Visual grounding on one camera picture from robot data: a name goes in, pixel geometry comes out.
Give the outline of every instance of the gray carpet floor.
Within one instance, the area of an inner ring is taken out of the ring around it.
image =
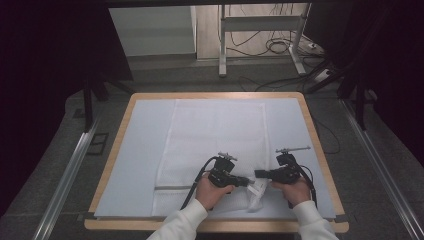
[[[218,77],[215,63],[172,68],[158,64],[153,69],[133,69],[134,81],[124,84],[138,92],[231,92],[254,91],[260,84],[296,77],[286,60],[258,64],[247,62],[228,66],[228,76]],[[281,81],[274,88],[259,91],[297,91],[300,81]],[[105,166],[130,95],[106,83],[107,101],[93,100],[94,109],[103,109],[95,138],[84,157],[50,239],[146,239],[151,232],[91,231],[84,217]],[[334,182],[347,214],[350,229],[340,239],[411,239],[380,179],[360,145],[337,99],[338,83],[305,95],[326,153]],[[56,189],[84,129],[82,93],[68,98],[62,124],[30,179],[0,221],[0,239],[31,239]],[[367,133],[419,219],[424,219],[424,169],[387,128],[372,105],[365,108]],[[286,239],[299,236],[263,234],[199,234],[197,239]]]

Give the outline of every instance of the sleeve cuff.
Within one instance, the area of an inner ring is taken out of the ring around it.
[[[193,199],[181,210],[181,213],[189,219],[193,229],[197,229],[199,224],[208,216],[208,212],[197,199]]]
[[[293,208],[293,212],[296,214],[300,226],[305,226],[322,219],[321,214],[319,214],[318,209],[315,207],[315,202],[312,200],[299,203]]]

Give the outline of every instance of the black curtain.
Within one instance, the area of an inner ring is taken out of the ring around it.
[[[85,79],[100,86],[100,76],[132,76],[99,1],[2,1],[0,59],[3,215],[49,146],[66,99]]]

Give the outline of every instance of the white sleeve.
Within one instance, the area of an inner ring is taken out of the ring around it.
[[[196,229],[208,216],[199,201],[193,199],[183,210],[169,215],[162,226],[148,240],[190,240],[196,238]]]
[[[293,212],[299,221],[299,234],[303,240],[338,239],[330,223],[319,214],[314,201],[299,203]]]

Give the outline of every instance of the white metal table frame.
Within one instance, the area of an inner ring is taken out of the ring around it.
[[[242,16],[226,17],[225,5],[221,5],[221,48],[219,54],[219,76],[227,75],[227,47],[225,45],[226,32],[250,32],[250,31],[296,31],[295,39],[290,43],[289,52],[299,75],[305,75],[306,71],[299,58],[297,49],[308,18],[311,3],[307,3],[299,16]]]

